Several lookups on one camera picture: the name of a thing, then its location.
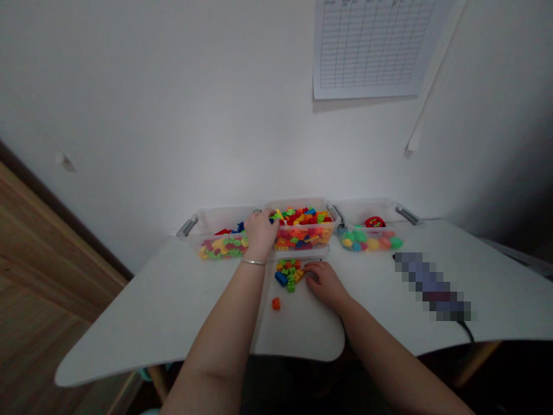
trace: bracelet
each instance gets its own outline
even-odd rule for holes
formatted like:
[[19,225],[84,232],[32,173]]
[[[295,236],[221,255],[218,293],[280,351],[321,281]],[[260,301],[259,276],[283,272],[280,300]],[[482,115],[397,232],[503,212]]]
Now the bracelet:
[[254,265],[266,265],[267,264],[267,261],[265,261],[265,262],[252,261],[251,259],[245,259],[245,258],[240,258],[240,261],[245,262],[245,263],[251,263],[251,264],[254,264]]

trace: cord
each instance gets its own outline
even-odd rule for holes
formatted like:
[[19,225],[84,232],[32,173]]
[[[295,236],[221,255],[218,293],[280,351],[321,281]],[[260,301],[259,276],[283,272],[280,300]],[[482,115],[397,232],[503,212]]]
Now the cord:
[[468,337],[471,340],[471,343],[474,344],[474,337],[472,336],[471,329],[468,328],[467,324],[464,321],[458,321],[458,320],[457,320],[457,323],[467,332]]

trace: white wall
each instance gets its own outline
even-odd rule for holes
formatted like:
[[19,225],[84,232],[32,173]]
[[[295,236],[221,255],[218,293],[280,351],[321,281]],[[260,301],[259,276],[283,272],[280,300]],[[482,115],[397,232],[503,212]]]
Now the white wall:
[[464,15],[410,159],[421,99],[313,103],[313,1],[0,5],[0,136],[133,272],[201,207],[388,195],[493,238],[551,183],[549,0]]

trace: table leg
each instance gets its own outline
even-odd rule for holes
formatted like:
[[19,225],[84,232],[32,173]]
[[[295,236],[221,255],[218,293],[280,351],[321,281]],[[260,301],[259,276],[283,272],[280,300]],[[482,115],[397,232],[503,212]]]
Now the table leg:
[[474,345],[474,348],[471,350],[470,355],[467,358],[467,361],[464,363],[462,369],[453,379],[453,385],[456,388],[462,388],[470,380],[472,375],[486,362],[486,360],[491,356],[494,350],[499,347],[501,341],[494,342],[484,342]]
[[165,368],[162,365],[156,365],[150,366],[147,370],[150,374],[151,381],[154,384],[154,388],[156,388],[161,404],[163,405],[167,400],[167,395],[169,394],[167,384],[165,383]]

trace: pile of blocks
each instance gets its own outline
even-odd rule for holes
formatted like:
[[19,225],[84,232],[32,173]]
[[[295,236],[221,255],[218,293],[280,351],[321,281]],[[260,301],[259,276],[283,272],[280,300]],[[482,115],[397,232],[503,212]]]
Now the pile of blocks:
[[317,212],[312,207],[306,207],[297,210],[288,208],[281,212],[277,209],[271,220],[278,220],[283,227],[298,227],[278,231],[275,242],[277,251],[313,249],[318,245],[326,245],[332,236],[333,226],[307,226],[332,222],[332,217],[326,210]]
[[275,279],[280,285],[287,287],[288,292],[295,292],[296,284],[304,277],[300,267],[298,259],[281,259],[276,265]]

